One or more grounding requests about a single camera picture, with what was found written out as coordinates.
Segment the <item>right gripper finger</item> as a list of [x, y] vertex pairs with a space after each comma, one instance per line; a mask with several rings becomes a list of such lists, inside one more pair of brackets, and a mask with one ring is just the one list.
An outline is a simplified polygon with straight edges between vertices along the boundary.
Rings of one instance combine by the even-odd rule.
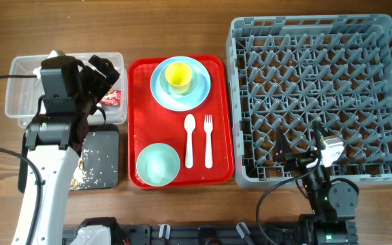
[[312, 123], [312, 129], [314, 132], [315, 146], [318, 150], [323, 150], [325, 147], [323, 145], [323, 137], [328, 136], [328, 132], [323, 128], [323, 124], [320, 121], [314, 121]]
[[276, 129], [275, 160], [287, 160], [292, 153], [290, 144], [281, 128]]

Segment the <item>green bowl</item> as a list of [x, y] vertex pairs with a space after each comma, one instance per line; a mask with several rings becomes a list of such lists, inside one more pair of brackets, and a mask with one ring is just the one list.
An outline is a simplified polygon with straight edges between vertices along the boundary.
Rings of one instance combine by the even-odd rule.
[[178, 176], [180, 157], [168, 144], [154, 143], [145, 147], [138, 155], [136, 171], [147, 185], [165, 186]]

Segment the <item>white plastic fork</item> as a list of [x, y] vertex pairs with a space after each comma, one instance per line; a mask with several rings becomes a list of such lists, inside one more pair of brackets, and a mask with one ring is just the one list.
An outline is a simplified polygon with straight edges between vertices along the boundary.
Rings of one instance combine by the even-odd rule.
[[205, 167], [211, 169], [213, 167], [212, 157], [212, 130], [213, 120], [212, 115], [208, 114], [204, 119], [204, 131], [206, 132], [206, 151], [205, 151]]

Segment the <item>white tissue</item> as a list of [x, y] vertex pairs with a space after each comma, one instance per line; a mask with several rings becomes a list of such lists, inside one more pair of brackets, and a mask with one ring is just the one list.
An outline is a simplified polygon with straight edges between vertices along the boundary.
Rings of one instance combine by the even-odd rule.
[[33, 70], [33, 74], [36, 75], [37, 79], [41, 78], [41, 67], [37, 67]]

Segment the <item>white plastic spoon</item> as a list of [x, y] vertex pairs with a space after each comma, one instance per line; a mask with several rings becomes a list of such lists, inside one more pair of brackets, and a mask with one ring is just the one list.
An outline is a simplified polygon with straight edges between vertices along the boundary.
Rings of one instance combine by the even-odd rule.
[[184, 119], [184, 129], [186, 131], [186, 154], [185, 167], [190, 169], [193, 167], [193, 131], [195, 130], [196, 122], [192, 114], [188, 114]]

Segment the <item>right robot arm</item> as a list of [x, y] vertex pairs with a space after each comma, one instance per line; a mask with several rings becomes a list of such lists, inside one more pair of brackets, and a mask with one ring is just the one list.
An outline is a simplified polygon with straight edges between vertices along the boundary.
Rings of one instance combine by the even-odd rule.
[[274, 160], [290, 172], [299, 172], [313, 210], [302, 214], [294, 228], [298, 244], [352, 244], [349, 220], [354, 219], [359, 187], [346, 178], [331, 179], [327, 168], [344, 151], [344, 142], [325, 130], [320, 122], [313, 125], [315, 144], [307, 151], [295, 153], [281, 129], [276, 130]]

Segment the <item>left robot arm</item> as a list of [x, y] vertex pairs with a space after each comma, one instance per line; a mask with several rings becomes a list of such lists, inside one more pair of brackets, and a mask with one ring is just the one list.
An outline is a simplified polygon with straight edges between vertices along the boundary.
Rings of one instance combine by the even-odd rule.
[[69, 186], [89, 132], [88, 117], [118, 81], [108, 59], [87, 63], [68, 55], [43, 60], [44, 94], [25, 129], [24, 196], [13, 244], [58, 244], [62, 240]]

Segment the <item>light blue small bowl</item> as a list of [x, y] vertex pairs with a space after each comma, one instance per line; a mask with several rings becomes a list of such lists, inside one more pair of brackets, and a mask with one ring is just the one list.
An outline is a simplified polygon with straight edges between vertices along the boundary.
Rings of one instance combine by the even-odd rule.
[[163, 91], [166, 94], [168, 94], [170, 97], [173, 97], [174, 99], [181, 99], [184, 97], [188, 97], [190, 94], [192, 94], [196, 90], [198, 83], [199, 83], [199, 78], [198, 78], [197, 74], [192, 76], [190, 86], [189, 86], [189, 89], [187, 90], [187, 92], [185, 92], [183, 94], [178, 94], [178, 93], [175, 93], [174, 90], [169, 85], [169, 82], [167, 81], [167, 79], [165, 77], [165, 70], [166, 70], [166, 68], [163, 68], [163, 70], [161, 71], [160, 77], [159, 77], [159, 82], [160, 82], [160, 86], [163, 89]]

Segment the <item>red snack wrapper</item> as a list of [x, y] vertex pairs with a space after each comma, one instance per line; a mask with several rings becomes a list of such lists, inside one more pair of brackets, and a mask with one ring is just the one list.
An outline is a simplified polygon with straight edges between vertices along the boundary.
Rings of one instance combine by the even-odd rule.
[[120, 105], [121, 90], [110, 89], [99, 102], [101, 105], [115, 106]]

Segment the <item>yellow plastic cup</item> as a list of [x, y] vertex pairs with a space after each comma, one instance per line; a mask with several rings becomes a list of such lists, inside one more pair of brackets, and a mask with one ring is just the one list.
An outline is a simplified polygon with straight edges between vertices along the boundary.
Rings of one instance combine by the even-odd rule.
[[165, 69], [165, 78], [173, 92], [186, 93], [191, 85], [193, 71], [187, 63], [173, 62]]

